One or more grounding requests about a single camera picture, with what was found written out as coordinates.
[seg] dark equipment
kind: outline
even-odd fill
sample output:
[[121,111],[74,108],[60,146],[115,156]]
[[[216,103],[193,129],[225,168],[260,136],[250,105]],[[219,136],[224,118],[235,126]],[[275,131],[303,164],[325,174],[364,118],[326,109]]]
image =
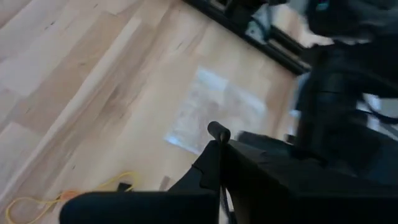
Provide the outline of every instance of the dark equipment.
[[[355,32],[371,34],[367,44],[335,40],[300,52],[312,69],[289,143],[247,132],[231,140],[228,129],[212,122],[208,132],[215,140],[168,192],[82,195],[64,206],[60,223],[218,223],[220,203],[230,223],[396,222],[398,142],[366,123],[369,115],[386,124],[398,119],[372,108],[358,111],[356,104],[366,103],[363,93],[398,98],[398,37],[370,27]],[[345,31],[327,30],[333,36]]]

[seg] cable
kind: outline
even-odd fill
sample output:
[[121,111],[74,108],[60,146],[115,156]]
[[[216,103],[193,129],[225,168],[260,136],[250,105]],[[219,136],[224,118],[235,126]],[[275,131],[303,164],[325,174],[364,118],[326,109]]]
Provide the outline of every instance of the cable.
[[[119,179],[121,179],[122,177],[125,177],[125,176],[131,176],[134,180],[136,180],[136,175],[135,175],[134,172],[131,172],[131,171],[124,172],[124,173],[118,175],[117,177],[113,177],[112,179],[109,179],[105,183],[99,185],[93,191],[101,190],[104,187],[108,186],[109,184],[112,184],[113,182],[115,182],[115,181],[117,181],[117,180],[119,180]],[[134,188],[133,186],[129,187],[126,190],[126,192],[132,190],[133,188]],[[77,190],[67,190],[67,191],[64,191],[61,194],[59,194],[55,198],[55,200],[38,200],[38,199],[33,198],[33,197],[19,197],[19,198],[16,198],[6,208],[6,220],[7,220],[8,224],[33,224],[33,223],[37,222],[37,220],[41,219],[48,212],[48,210],[50,210],[50,208],[53,205],[55,205],[56,203],[66,202],[66,201],[68,201],[70,199],[73,199],[73,198],[83,194],[83,193],[87,193],[87,192],[80,192],[80,191],[77,191]],[[36,202],[38,204],[44,204],[47,207],[45,209],[43,209],[43,211],[36,218],[34,218],[32,221],[27,222],[27,223],[17,223],[11,217],[11,209],[17,202],[20,202],[20,201],[23,201],[23,200],[34,201],[34,202]]]

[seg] orange cord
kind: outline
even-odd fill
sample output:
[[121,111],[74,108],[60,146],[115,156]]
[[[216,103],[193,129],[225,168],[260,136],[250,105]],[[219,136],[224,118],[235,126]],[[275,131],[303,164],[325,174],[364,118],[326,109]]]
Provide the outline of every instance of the orange cord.
[[[112,184],[113,182],[115,182],[115,181],[117,181],[117,180],[119,180],[119,179],[121,179],[122,177],[125,177],[125,176],[131,176],[133,178],[133,180],[135,180],[135,177],[136,177],[134,172],[124,172],[124,173],[120,174],[119,176],[113,177],[112,179],[109,179],[105,183],[99,185],[93,191],[101,190],[104,187],[108,186],[109,184]],[[128,191],[130,191],[132,189],[133,189],[133,186],[128,188],[126,191],[128,192]],[[37,199],[35,199],[33,197],[19,197],[19,198],[16,198],[6,208],[6,220],[7,220],[8,224],[33,224],[33,223],[37,222],[37,220],[41,219],[48,212],[48,210],[53,205],[55,205],[56,203],[58,203],[58,202],[66,202],[66,201],[68,201],[70,199],[73,199],[73,198],[83,194],[83,193],[86,193],[86,192],[79,192],[77,190],[66,190],[66,191],[62,192],[60,195],[58,195],[55,200],[37,200]],[[46,205],[46,208],[43,209],[43,211],[36,218],[34,218],[32,221],[27,222],[27,223],[16,223],[11,217],[11,209],[17,202],[20,202],[20,201],[23,201],[23,200],[30,200],[30,201],[34,201],[34,202],[36,202],[38,204],[44,204],[44,205]]]

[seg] black metal frame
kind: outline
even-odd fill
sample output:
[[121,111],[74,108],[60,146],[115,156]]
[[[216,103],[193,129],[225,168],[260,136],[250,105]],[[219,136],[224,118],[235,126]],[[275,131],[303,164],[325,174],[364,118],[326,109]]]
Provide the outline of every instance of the black metal frame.
[[[269,42],[268,44],[263,45],[245,34],[248,22],[251,20],[251,15],[254,11],[240,6],[238,0],[229,0],[225,10],[218,9],[216,6],[210,3],[210,0],[184,1],[214,21],[218,22],[234,34],[238,35],[247,43],[260,50],[262,53],[268,55],[270,58],[291,71],[293,74],[301,75],[309,71],[309,68],[304,66],[301,61],[290,57],[287,53],[281,51],[272,43]],[[276,40],[281,46],[295,55],[300,55],[305,50],[304,46],[293,40],[291,37],[289,37],[289,35],[275,26],[271,27],[269,36],[270,39]]]

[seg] wooden floor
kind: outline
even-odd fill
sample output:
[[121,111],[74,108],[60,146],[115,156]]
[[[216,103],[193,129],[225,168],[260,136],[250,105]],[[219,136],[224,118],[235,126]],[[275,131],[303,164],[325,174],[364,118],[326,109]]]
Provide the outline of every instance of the wooden floor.
[[[260,133],[287,132],[293,75],[180,0],[2,2],[2,217],[16,197],[90,190],[127,170],[137,190],[178,180],[197,155],[164,136],[199,67],[266,104]],[[313,42],[285,6],[275,20]],[[56,223],[60,206],[38,222]],[[12,214],[24,222],[41,208]]]

